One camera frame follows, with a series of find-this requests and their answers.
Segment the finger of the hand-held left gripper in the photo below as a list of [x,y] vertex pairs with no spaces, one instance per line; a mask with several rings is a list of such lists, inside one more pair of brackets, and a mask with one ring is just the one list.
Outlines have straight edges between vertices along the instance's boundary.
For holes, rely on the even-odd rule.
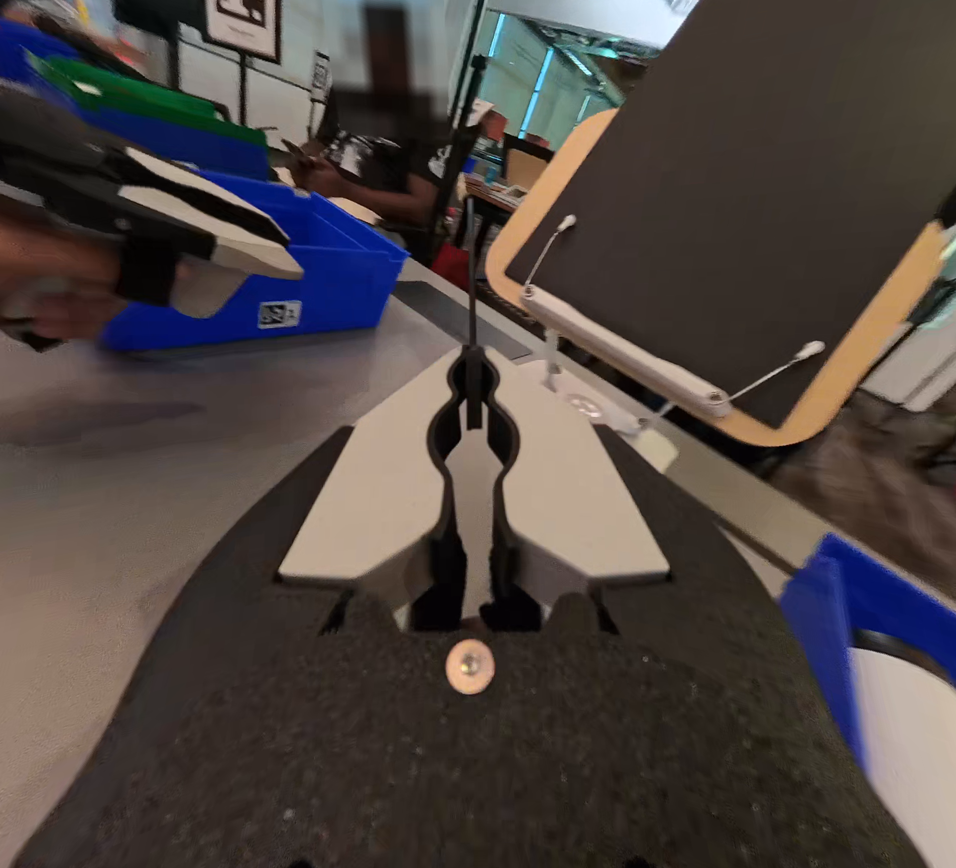
[[289,236],[269,214],[199,172],[125,148],[121,197],[233,243],[288,246]]
[[118,197],[157,219],[165,241],[179,256],[271,278],[299,279],[303,274],[284,232],[253,208],[214,195],[195,194],[185,200],[142,185],[124,185]]

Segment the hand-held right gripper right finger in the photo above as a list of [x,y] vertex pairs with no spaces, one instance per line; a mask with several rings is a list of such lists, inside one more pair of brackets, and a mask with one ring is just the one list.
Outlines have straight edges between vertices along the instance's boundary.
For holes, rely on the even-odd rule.
[[495,349],[486,361],[487,445],[501,463],[492,492],[492,631],[535,632],[567,594],[655,584],[671,574],[636,496],[613,459],[661,472],[671,444],[652,431],[635,445],[639,420],[566,370],[544,360],[513,362]]

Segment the blue plastic bin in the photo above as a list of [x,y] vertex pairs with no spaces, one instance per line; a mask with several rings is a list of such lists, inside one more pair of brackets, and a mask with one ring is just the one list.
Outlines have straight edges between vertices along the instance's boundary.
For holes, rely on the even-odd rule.
[[868,753],[852,657],[862,638],[881,636],[905,655],[924,656],[954,682],[954,611],[838,535],[821,539],[779,605],[862,768]]
[[263,149],[236,139],[124,112],[106,110],[91,113],[78,109],[70,100],[38,85],[27,67],[26,50],[43,58],[77,59],[91,65],[80,59],[79,52],[75,48],[53,36],[29,25],[2,20],[3,84],[18,85],[27,92],[66,109],[91,127],[102,132],[113,133],[161,157],[194,165],[201,170],[257,181],[269,180],[269,148]]
[[403,248],[317,194],[208,170],[200,174],[278,223],[302,279],[249,277],[207,319],[130,304],[102,332],[103,348],[133,353],[376,328],[407,259]]

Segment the green plastic bin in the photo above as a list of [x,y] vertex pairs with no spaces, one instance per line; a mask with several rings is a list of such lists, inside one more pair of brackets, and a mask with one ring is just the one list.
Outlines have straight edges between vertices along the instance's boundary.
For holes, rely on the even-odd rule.
[[83,111],[119,111],[269,148],[262,130],[227,119],[220,106],[209,99],[107,72],[77,59],[43,58],[26,50],[25,61],[38,85]]

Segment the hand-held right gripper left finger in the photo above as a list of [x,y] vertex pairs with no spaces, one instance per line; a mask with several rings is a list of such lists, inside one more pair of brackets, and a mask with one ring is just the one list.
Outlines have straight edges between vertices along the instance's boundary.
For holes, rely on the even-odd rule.
[[462,440],[463,371],[451,351],[344,428],[279,580],[406,607],[414,631],[459,627],[468,561],[447,460]]

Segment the black wooden book stand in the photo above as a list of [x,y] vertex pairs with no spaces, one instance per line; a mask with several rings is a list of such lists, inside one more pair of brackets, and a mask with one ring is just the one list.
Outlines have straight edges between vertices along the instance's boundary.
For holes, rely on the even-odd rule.
[[700,0],[558,150],[496,294],[739,444],[835,418],[945,262],[955,0]]

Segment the black cable tie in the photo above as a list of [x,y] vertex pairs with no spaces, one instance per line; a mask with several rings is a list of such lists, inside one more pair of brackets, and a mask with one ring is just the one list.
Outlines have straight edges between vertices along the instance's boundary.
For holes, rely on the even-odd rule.
[[480,430],[483,426],[483,364],[481,347],[477,334],[477,228],[474,199],[471,196],[464,201],[464,217],[468,237],[468,295],[469,327],[468,342],[465,347],[466,374],[466,427],[468,431]]

